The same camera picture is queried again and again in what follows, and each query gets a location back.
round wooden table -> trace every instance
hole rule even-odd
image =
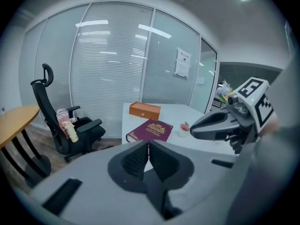
[[[28,105],[18,107],[8,111],[5,115],[0,116],[0,149],[11,165],[25,178],[27,185],[31,188],[38,184],[42,179],[49,176],[51,172],[49,158],[38,153],[25,131],[25,128],[38,115],[38,111],[38,105]],[[35,157],[30,158],[17,139],[16,136],[20,132]],[[27,162],[25,171],[19,167],[5,148],[5,145],[10,141],[12,141],[17,151]]]

chair armrest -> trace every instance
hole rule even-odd
[[[67,108],[67,111],[69,112],[69,118],[72,118],[73,117],[73,111],[76,110],[76,109],[79,109],[79,108],[80,108],[80,106]]]
[[[80,126],[76,131],[79,133],[86,133],[91,131],[94,127],[99,126],[102,123],[101,119],[96,119],[92,122],[89,122],[83,126]]]

white flower pot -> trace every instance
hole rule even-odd
[[[187,137],[189,135],[189,131],[183,131],[179,128],[179,136],[180,137]]]

white marker cube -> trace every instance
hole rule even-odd
[[[239,102],[246,105],[254,118],[257,133],[264,128],[274,112],[273,107],[265,96],[268,88],[268,81],[251,77],[234,90],[234,93],[238,95]]]

chair headrest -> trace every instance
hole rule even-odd
[[[41,83],[44,84],[45,87],[48,87],[53,82],[52,68],[46,63],[43,63],[42,67],[43,67],[43,70],[44,70],[44,79],[37,79],[37,80],[32,81],[30,83],[31,86],[36,82],[41,82]]]

